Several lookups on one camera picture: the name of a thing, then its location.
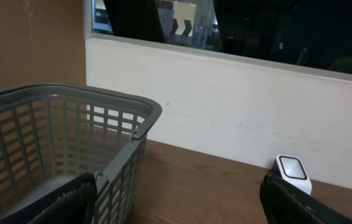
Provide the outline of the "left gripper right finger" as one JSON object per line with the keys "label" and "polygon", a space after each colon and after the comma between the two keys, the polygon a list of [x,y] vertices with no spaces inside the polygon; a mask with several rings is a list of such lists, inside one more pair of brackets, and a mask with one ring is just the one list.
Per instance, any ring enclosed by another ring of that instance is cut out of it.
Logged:
{"label": "left gripper right finger", "polygon": [[352,219],[327,207],[274,173],[265,175],[260,185],[260,201],[271,224],[352,224]]}

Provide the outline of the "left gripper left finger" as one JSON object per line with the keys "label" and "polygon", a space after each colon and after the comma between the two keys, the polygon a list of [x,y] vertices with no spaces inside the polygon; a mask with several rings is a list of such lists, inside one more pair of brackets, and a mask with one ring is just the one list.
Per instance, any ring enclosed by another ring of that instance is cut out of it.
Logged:
{"label": "left gripper left finger", "polygon": [[0,218],[0,224],[90,224],[97,200],[96,178],[86,172],[45,181]]}

